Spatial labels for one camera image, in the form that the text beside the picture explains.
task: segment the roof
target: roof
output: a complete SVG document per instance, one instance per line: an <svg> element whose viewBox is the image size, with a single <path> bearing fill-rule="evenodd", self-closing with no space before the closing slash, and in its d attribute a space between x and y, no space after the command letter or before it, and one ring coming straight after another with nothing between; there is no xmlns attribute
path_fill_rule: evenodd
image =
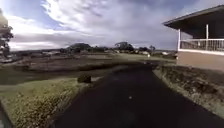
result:
<svg viewBox="0 0 224 128"><path fill-rule="evenodd" d="M211 20L223 18L224 20L224 5L208 8L202 11L191 13L185 16L178 17L176 19L164 22L163 24L167 27L174 29L189 28L192 26L199 26L206 24Z"/></svg>

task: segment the wall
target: wall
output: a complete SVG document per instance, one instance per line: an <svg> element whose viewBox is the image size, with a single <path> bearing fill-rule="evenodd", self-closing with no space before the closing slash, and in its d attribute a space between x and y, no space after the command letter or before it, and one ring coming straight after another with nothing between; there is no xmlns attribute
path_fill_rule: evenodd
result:
<svg viewBox="0 0 224 128"><path fill-rule="evenodd" d="M178 52L177 64L224 71L224 56L194 52Z"/></svg>

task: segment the porch railing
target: porch railing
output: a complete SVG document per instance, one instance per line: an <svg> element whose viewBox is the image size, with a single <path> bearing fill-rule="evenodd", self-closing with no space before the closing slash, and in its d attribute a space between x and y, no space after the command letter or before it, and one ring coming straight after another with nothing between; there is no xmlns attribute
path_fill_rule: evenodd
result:
<svg viewBox="0 0 224 128"><path fill-rule="evenodd" d="M180 49L222 51L224 39L189 39L180 41Z"/></svg>

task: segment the paved path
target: paved path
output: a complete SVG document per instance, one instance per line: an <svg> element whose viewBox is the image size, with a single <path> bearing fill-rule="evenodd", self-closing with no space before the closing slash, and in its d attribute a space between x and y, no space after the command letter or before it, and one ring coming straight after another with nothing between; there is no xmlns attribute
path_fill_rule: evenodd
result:
<svg viewBox="0 0 224 128"><path fill-rule="evenodd" d="M116 72L77 98L56 128L224 128L224 121L164 85L149 67Z"/></svg>

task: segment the field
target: field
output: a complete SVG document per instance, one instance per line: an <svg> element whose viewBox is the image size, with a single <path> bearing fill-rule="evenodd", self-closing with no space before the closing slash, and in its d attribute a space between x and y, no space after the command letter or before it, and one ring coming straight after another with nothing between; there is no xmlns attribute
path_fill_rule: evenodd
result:
<svg viewBox="0 0 224 128"><path fill-rule="evenodd" d="M0 99L14 126L46 127L81 90L92 85L78 83L80 75L90 75L96 81L114 71L154 61L162 65L154 73L168 87L224 118L222 72L178 67L174 59L136 54L26 57L4 64L0 69Z"/></svg>
<svg viewBox="0 0 224 128"><path fill-rule="evenodd" d="M46 127L89 84L77 82L83 74L93 81L147 56L84 54L24 58L0 69L0 99L12 123L18 128Z"/></svg>

